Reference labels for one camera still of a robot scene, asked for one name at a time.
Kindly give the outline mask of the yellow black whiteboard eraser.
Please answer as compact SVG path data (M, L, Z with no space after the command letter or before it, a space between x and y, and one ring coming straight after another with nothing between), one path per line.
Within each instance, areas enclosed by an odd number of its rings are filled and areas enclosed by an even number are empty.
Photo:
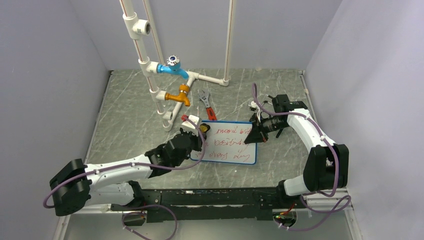
M200 130L201 130L202 133L207 133L211 129L211 127L208 124L206 124L206 123L202 123L199 126L199 128L200 128Z

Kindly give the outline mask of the blue framed whiteboard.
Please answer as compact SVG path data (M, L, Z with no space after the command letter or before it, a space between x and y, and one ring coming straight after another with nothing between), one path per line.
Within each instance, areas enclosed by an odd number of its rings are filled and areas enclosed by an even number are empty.
M206 133L206 142L202 146L205 152L203 162L254 165L257 162L257 144L245 144L252 129L246 121L210 121Z

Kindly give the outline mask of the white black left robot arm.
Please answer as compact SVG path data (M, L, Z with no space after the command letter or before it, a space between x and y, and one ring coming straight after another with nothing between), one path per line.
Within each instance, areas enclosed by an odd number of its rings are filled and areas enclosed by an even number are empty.
M172 139L136 157L98 164L71 160L50 181L50 198L46 209L58 217L71 215L91 205L115 204L139 209L145 203L141 179L159 177L180 169L191 152L201 151L207 133L180 130Z

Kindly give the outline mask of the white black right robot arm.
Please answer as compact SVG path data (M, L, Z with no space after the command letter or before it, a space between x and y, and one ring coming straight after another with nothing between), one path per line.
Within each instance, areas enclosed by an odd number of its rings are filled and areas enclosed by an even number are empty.
M292 128L308 150L303 172L294 178L281 180L276 187L275 200L282 207L289 207L301 196L321 194L333 197L337 189L348 183L349 149L328 137L313 120L306 104L291 101L286 94L270 98L273 111L254 99L249 108L252 128L245 144L265 143L269 133L279 137L285 128Z

